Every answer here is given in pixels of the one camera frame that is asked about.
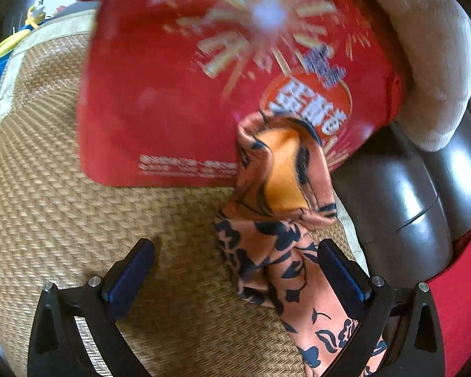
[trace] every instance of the orange fabric lining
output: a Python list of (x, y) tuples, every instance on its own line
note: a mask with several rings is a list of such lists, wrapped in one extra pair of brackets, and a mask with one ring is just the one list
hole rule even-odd
[(265, 197), (273, 210), (309, 208), (296, 181), (295, 161), (299, 148), (297, 131), (274, 129), (257, 135), (274, 155), (274, 166), (265, 186)]

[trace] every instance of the metal screw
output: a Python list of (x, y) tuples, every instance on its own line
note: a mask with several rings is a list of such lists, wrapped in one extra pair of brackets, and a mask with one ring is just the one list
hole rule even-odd
[(429, 285), (425, 282), (419, 283), (419, 289), (423, 292), (429, 292)]
[(101, 278), (99, 276), (93, 276), (91, 279), (89, 279), (88, 283), (90, 287), (96, 287), (101, 283)]
[(384, 284), (386, 283), (384, 278), (381, 277), (381, 276), (378, 276), (378, 275), (375, 275), (372, 277), (372, 283), (376, 286), (376, 287), (382, 287), (384, 286)]
[(44, 286), (42, 286), (42, 289), (44, 290), (44, 292), (48, 292), (51, 290), (53, 285), (54, 284), (51, 281), (47, 281), (46, 283), (44, 283)]

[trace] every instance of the red bag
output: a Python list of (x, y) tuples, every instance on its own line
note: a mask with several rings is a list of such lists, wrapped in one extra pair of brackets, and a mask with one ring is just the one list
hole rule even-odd
[(113, 186), (233, 185), (236, 126), (258, 108), (309, 119), (335, 169), (402, 100), (383, 22), (362, 0), (102, 0), (77, 108), (82, 169)]

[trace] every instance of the yellow handle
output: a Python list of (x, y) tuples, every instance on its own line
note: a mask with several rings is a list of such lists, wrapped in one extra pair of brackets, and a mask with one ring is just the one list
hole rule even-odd
[(12, 34), (0, 43), (0, 58), (12, 51), (31, 30), (24, 29)]

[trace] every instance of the red plastic packaging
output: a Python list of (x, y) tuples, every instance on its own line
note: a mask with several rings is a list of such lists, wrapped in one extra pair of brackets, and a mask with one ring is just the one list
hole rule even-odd
[(233, 185), (236, 126), (270, 108), (308, 118), (333, 170), (397, 114), (396, 51), (362, 0), (102, 0), (82, 169), (112, 186)]

